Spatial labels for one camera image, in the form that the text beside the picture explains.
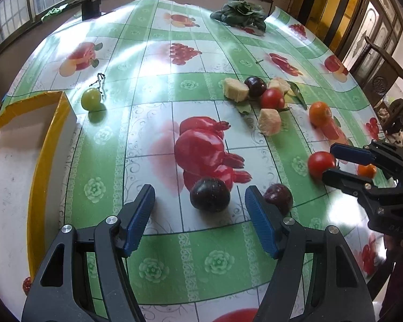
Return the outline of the white box with yellow rim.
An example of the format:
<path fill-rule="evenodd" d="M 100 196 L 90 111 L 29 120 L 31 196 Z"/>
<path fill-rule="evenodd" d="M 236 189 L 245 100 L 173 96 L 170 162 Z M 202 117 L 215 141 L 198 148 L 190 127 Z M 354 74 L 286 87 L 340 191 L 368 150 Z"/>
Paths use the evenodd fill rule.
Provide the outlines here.
<path fill-rule="evenodd" d="M 75 124 L 62 91 L 12 103 L 0 114 L 0 286 L 35 276 L 56 236 Z"/>

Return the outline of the leafy green vegetable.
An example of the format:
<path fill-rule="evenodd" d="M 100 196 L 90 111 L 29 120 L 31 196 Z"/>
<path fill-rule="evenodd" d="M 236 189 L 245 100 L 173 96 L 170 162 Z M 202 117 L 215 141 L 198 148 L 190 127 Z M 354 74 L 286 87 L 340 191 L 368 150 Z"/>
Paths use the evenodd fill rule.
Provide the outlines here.
<path fill-rule="evenodd" d="M 267 14 L 264 9 L 245 0 L 227 0 L 223 7 L 212 12 L 210 17 L 232 27 L 255 27 L 259 31 L 266 31 Z"/>

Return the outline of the small orange tangerine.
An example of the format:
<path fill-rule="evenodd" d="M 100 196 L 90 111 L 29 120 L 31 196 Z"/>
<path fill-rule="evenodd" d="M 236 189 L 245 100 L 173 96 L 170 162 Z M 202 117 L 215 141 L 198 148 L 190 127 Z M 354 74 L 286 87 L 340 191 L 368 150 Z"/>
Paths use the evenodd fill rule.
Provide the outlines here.
<path fill-rule="evenodd" d="M 372 180 L 376 176 L 376 173 L 377 168 L 372 164 L 368 165 L 359 164 L 357 166 L 357 175 L 360 177 L 366 177 Z"/>

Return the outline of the green round fruit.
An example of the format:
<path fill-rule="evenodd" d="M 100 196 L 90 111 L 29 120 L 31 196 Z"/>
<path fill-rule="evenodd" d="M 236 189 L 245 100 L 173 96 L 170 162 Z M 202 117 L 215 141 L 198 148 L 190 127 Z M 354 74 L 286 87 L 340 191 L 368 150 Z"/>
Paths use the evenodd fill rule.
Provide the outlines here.
<path fill-rule="evenodd" d="M 99 89 L 89 88 L 81 96 L 81 106 L 86 111 L 97 111 L 100 107 L 102 95 Z"/>

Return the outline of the pale fruit chunk back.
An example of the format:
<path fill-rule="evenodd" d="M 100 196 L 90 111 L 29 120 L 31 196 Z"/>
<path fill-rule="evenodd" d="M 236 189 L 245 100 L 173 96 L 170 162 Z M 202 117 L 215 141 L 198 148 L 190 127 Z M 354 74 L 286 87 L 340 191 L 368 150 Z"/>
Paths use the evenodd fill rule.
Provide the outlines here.
<path fill-rule="evenodd" d="M 290 84 L 281 77 L 275 77 L 266 84 L 267 89 L 278 89 L 283 95 L 290 91 Z"/>

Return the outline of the fruit-print green tablecloth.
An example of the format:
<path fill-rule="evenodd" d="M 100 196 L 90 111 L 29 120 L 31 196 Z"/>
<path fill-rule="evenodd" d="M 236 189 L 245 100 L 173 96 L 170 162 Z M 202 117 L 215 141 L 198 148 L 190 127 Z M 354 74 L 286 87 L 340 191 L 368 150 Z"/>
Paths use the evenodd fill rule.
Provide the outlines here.
<path fill-rule="evenodd" d="M 262 249 L 244 202 L 255 185 L 275 183 L 293 195 L 303 226 L 337 226 L 365 278 L 386 257 L 355 198 L 313 180 L 307 160 L 335 142 L 362 146 L 382 134 L 355 79 L 312 32 L 281 9 L 264 34 L 232 28 L 201 7 L 137 0 L 90 22 L 64 25 L 29 56 L 5 104 L 48 91 L 67 95 L 77 117 L 64 163 L 60 219 L 96 225 L 132 201 L 142 186 L 156 205 L 137 251 L 125 261 L 148 321 L 246 321 L 261 303 L 275 261 Z M 106 75 L 106 99 L 86 111 L 81 96 Z M 223 80 L 257 76 L 297 84 L 277 110 L 279 133 L 258 128 L 261 97 L 240 103 Z M 332 120 L 316 128 L 309 108 L 325 102 Z M 204 177 L 230 191 L 218 213 L 190 203 Z"/>

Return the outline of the dark red plum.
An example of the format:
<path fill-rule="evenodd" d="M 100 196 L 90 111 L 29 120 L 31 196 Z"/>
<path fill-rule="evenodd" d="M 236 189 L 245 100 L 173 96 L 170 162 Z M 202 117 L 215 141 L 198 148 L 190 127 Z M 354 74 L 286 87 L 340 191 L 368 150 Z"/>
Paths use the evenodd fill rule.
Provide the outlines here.
<path fill-rule="evenodd" d="M 264 199 L 269 204 L 276 206 L 284 217 L 290 213 L 293 207 L 293 195 L 290 189 L 281 183 L 270 185 L 264 193 Z"/>

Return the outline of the red tomato with stem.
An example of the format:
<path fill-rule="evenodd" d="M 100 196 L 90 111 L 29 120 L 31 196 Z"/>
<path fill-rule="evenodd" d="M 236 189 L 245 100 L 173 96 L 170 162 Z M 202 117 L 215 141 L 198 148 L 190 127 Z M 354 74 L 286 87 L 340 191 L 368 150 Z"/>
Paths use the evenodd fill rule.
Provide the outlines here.
<path fill-rule="evenodd" d="M 310 176 L 321 180 L 324 171 L 336 167 L 336 158 L 329 152 L 318 151 L 309 156 L 307 166 Z"/>

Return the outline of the dark plum in pile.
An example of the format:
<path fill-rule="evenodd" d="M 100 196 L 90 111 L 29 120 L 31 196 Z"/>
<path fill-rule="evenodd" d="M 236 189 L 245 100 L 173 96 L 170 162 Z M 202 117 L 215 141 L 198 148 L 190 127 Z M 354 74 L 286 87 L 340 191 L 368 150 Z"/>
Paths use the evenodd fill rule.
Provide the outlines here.
<path fill-rule="evenodd" d="M 248 87 L 248 95 L 251 98 L 261 97 L 267 90 L 266 82 L 257 76 L 249 76 L 244 80 L 244 84 Z"/>

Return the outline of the pale fruit chunk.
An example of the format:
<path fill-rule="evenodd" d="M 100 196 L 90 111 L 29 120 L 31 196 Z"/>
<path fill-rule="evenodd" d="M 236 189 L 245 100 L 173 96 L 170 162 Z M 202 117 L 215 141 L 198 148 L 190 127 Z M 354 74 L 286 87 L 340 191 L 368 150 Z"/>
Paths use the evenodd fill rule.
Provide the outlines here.
<path fill-rule="evenodd" d="M 237 79 L 225 78 L 223 80 L 223 94 L 236 103 L 245 101 L 249 96 L 249 87 Z"/>
<path fill-rule="evenodd" d="M 277 134 L 281 130 L 282 120 L 276 109 L 262 108 L 258 117 L 260 132 L 268 137 Z"/>
<path fill-rule="evenodd" d="M 278 89 L 283 95 L 290 91 L 290 84 L 281 77 L 275 77 L 266 84 L 267 89 Z"/>

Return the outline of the black cup on table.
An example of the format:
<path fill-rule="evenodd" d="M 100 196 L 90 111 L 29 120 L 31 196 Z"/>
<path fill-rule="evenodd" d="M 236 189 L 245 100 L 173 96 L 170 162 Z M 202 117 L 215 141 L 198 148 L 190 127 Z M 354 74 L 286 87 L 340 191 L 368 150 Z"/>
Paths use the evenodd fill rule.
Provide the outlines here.
<path fill-rule="evenodd" d="M 100 17 L 100 4 L 101 0 L 86 0 L 81 4 L 81 18 L 82 21 L 90 20 Z"/>

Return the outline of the green cloth on windowsill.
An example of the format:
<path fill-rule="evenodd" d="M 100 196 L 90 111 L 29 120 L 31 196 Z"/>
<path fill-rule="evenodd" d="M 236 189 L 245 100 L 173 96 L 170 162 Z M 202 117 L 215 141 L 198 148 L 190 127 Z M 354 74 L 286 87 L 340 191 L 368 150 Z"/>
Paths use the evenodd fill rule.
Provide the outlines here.
<path fill-rule="evenodd" d="M 62 4 L 59 7 L 53 7 L 49 9 L 44 16 L 41 17 L 41 22 L 45 23 L 47 20 L 56 17 L 57 15 L 61 14 L 67 8 L 67 4 Z"/>

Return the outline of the green leaf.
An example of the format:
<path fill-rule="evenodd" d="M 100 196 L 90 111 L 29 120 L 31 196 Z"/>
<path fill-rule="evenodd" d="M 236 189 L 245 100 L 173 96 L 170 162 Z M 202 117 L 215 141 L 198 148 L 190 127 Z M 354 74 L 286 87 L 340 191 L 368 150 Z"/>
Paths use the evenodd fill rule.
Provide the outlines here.
<path fill-rule="evenodd" d="M 290 89 L 293 91 L 293 93 L 296 96 L 296 98 L 298 99 L 299 103 L 302 105 L 302 107 L 306 111 L 307 110 L 307 104 L 306 104 L 306 101 L 304 100 L 304 97 L 303 97 L 303 95 L 301 93 L 301 90 L 299 89 L 297 84 L 294 83 L 294 82 L 288 81 L 288 84 L 290 85 Z"/>

